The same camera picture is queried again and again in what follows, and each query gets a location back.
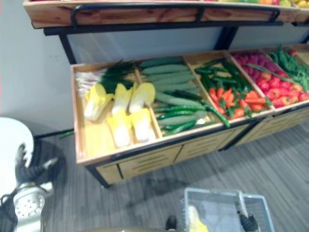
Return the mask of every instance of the wooden shelf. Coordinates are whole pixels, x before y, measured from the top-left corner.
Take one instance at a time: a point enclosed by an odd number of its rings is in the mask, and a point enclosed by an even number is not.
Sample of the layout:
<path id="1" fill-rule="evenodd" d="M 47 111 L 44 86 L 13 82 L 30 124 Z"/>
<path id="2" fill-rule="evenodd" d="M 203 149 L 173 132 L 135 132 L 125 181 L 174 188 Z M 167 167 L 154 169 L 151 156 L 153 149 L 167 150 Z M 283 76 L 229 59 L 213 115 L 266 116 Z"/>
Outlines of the wooden shelf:
<path id="1" fill-rule="evenodd" d="M 199 0 L 25 0 L 23 5 L 34 28 L 125 24 L 138 29 L 137 25 L 151 24 L 201 27 L 309 20 L 309 11 L 296 7 Z"/>

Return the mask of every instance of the green cucumber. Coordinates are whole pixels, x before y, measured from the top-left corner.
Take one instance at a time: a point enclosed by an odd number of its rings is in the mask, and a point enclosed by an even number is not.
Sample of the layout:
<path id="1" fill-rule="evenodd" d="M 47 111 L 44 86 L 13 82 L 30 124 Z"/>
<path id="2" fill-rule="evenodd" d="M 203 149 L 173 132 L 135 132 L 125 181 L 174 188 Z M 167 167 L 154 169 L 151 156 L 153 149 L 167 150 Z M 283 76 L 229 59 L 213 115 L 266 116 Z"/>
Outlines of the green cucumber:
<path id="1" fill-rule="evenodd" d="M 196 111 L 194 114 L 189 116 L 177 116 L 177 117 L 169 117 L 164 118 L 158 121 L 160 126 L 167 126 L 167 125 L 177 125 L 186 122 L 190 122 L 193 120 L 198 120 L 200 118 L 204 118 L 207 115 L 206 111 Z"/>
<path id="2" fill-rule="evenodd" d="M 149 68 L 164 64 L 178 64 L 182 63 L 182 61 L 183 59 L 181 57 L 163 57 L 163 58 L 145 60 L 142 63 L 140 63 L 139 66 L 141 68 Z"/>
<path id="3" fill-rule="evenodd" d="M 176 117 L 176 116 L 183 116 L 183 115 L 192 115 L 193 113 L 194 113 L 193 111 L 188 111 L 188 110 L 175 111 L 175 112 L 170 112 L 170 113 L 166 113 L 166 114 L 160 115 L 156 119 L 157 120 L 162 120 L 164 118 L 169 118 L 169 117 Z"/>
<path id="4" fill-rule="evenodd" d="M 196 122 L 197 122 L 196 120 L 192 120 L 190 122 L 184 123 L 181 126 L 176 127 L 174 129 L 171 129 L 170 131 L 166 132 L 163 135 L 163 137 L 173 135 L 173 134 L 177 134 L 177 133 L 182 132 L 182 131 L 186 131 L 186 130 L 192 128 L 196 124 Z"/>
<path id="5" fill-rule="evenodd" d="M 200 111 L 205 110 L 205 107 L 202 105 L 176 105 L 170 107 L 161 107 L 155 108 L 155 113 L 163 113 L 163 112 L 177 112 L 177 111 Z"/>
<path id="6" fill-rule="evenodd" d="M 161 66 L 155 66 L 146 68 L 141 71 L 142 74 L 151 75 L 151 74 L 160 74 L 160 73 L 174 73 L 189 70 L 189 68 L 182 64 L 166 64 Z"/>
<path id="7" fill-rule="evenodd" d="M 192 89 L 195 88 L 196 85 L 191 84 L 191 83 L 182 83 L 182 84 L 170 84 L 170 85 L 160 85 L 160 84 L 156 84 L 154 83 L 154 87 L 156 89 L 156 91 L 161 91 L 164 92 L 166 90 L 186 90 L 186 89 Z"/>
<path id="8" fill-rule="evenodd" d="M 170 84 L 182 84 L 188 81 L 194 80 L 195 76 L 193 74 L 186 74 L 180 76 L 174 76 L 170 78 L 160 79 L 157 81 L 152 81 L 154 85 L 170 85 Z"/>
<path id="9" fill-rule="evenodd" d="M 165 78 L 171 78 L 174 76 L 182 76 L 182 75 L 187 75 L 187 74 L 191 74 L 190 70 L 187 71 L 181 71 L 181 72 L 171 72 L 171 73 L 164 73 L 164 74 L 153 74 L 153 75 L 149 75 L 147 76 L 147 79 L 152 82 L 152 81 L 158 81 L 161 79 L 165 79 Z"/>
<path id="10" fill-rule="evenodd" d="M 195 106 L 201 105 L 199 102 L 196 101 L 182 98 L 175 98 L 173 96 L 161 92 L 156 92 L 155 99 L 169 105 L 195 105 Z"/>

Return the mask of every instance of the carrot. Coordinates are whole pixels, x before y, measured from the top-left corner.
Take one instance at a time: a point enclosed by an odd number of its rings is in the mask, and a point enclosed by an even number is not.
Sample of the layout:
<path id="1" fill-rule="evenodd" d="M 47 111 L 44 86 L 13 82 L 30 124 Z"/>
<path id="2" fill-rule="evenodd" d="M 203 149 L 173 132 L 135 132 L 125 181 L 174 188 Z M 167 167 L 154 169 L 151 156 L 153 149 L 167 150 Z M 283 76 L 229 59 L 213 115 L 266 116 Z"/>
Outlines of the carrot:
<path id="1" fill-rule="evenodd" d="M 244 117 L 244 115 L 245 115 L 245 111 L 243 109 L 238 108 L 238 109 L 235 110 L 234 116 L 233 116 L 232 119 L 239 118 L 239 117 Z"/>
<path id="2" fill-rule="evenodd" d="M 220 87 L 220 88 L 217 89 L 217 97 L 218 97 L 218 99 L 221 98 L 223 93 L 224 93 L 224 88 Z"/>
<path id="3" fill-rule="evenodd" d="M 264 107 L 261 104 L 250 104 L 250 108 L 253 111 L 261 111 L 264 109 Z"/>
<path id="4" fill-rule="evenodd" d="M 264 98 L 255 98 L 255 99 L 245 99 L 245 102 L 248 104 L 265 104 L 266 100 Z"/>
<path id="5" fill-rule="evenodd" d="M 221 95 L 221 98 L 223 98 L 224 100 L 227 99 L 227 97 L 232 93 L 232 89 L 229 88 L 226 92 L 224 92 L 222 95 Z"/>
<path id="6" fill-rule="evenodd" d="M 248 106 L 247 102 L 245 102 L 244 99 L 239 100 L 239 105 L 241 106 L 242 109 L 244 109 Z"/>
<path id="7" fill-rule="evenodd" d="M 255 92 L 254 90 L 251 90 L 249 93 L 247 93 L 246 98 L 247 99 L 253 99 L 253 98 L 259 98 L 260 96 Z"/>
<path id="8" fill-rule="evenodd" d="M 226 105 L 227 105 L 228 108 L 231 107 L 231 106 L 235 106 L 235 103 L 233 102 L 234 98 L 235 98 L 235 96 L 234 96 L 233 93 L 231 93 L 231 94 L 227 97 L 227 99 L 226 99 Z"/>

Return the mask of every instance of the produce display stand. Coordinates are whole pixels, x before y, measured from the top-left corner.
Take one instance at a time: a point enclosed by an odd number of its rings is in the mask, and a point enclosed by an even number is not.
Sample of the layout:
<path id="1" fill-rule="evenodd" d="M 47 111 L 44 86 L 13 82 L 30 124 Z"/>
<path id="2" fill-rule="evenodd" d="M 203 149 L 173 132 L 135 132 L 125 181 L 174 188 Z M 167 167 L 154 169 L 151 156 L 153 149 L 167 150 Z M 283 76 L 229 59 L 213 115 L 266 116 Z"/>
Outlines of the produce display stand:
<path id="1" fill-rule="evenodd" d="M 84 119 L 85 102 L 77 94 L 74 79 L 76 72 L 94 72 L 110 67 L 113 63 L 76 64 L 67 37 L 69 34 L 79 33 L 223 27 L 214 49 L 224 50 L 231 45 L 239 26 L 280 26 L 283 22 L 306 26 L 309 21 L 307 10 L 198 0 L 131 0 L 129 3 L 124 0 L 26 0 L 24 7 L 34 28 L 44 28 L 46 36 L 58 35 L 61 40 L 71 64 L 76 161 L 85 166 L 104 187 L 214 150 L 249 142 L 308 119 L 309 103 L 306 101 L 279 110 L 271 106 L 254 114 L 252 119 L 242 117 L 230 120 L 231 127 L 228 129 L 216 121 L 212 125 L 163 137 L 156 115 L 150 107 L 156 139 L 137 143 L 134 133 L 130 132 L 133 144 L 116 148 L 104 121 L 94 124 Z M 299 59 L 308 64 L 308 46 L 298 45 L 297 49 L 301 51 Z M 196 77 L 194 83 L 201 87 L 200 95 L 205 102 L 213 105 L 194 68 L 215 57 L 233 62 L 242 77 L 263 96 L 229 51 L 183 55 L 187 66 Z M 138 69 L 130 78 L 138 83 L 143 81 Z"/>

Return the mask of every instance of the wooden drawer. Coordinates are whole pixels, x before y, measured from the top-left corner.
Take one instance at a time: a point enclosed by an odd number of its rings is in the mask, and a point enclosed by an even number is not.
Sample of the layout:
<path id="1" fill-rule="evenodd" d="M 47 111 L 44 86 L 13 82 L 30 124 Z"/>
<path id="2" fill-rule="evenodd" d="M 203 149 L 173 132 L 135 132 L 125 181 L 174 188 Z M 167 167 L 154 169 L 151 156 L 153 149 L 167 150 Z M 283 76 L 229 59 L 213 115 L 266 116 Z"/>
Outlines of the wooden drawer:
<path id="1" fill-rule="evenodd" d="M 122 180 L 116 164 L 110 166 L 98 166 L 96 169 L 108 184 L 117 183 Z"/>
<path id="2" fill-rule="evenodd" d="M 139 155 L 129 161 L 119 164 L 124 178 L 130 178 L 142 173 L 157 170 L 171 165 L 181 149 L 181 145 Z"/>
<path id="3" fill-rule="evenodd" d="M 248 124 L 240 127 L 229 129 L 223 132 L 206 135 L 183 145 L 175 162 L 187 160 L 196 156 L 201 156 L 214 150 L 218 150 L 227 145 L 234 139 L 240 132 L 242 132 Z"/>
<path id="4" fill-rule="evenodd" d="M 277 133 L 308 120 L 308 107 L 273 118 L 266 118 L 248 132 L 236 145 Z"/>

